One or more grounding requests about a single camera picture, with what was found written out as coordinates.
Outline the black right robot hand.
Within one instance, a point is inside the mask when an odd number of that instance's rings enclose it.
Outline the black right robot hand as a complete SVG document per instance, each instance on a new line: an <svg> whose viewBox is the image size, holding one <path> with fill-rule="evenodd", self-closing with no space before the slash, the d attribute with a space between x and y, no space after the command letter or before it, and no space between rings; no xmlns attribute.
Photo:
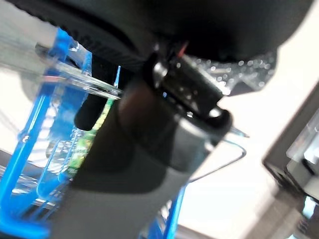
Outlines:
<svg viewBox="0 0 319 239"><path fill-rule="evenodd" d="M15 0L132 72L53 218L54 239L135 239L230 130L223 86L193 57L269 56L310 0Z"/></svg>

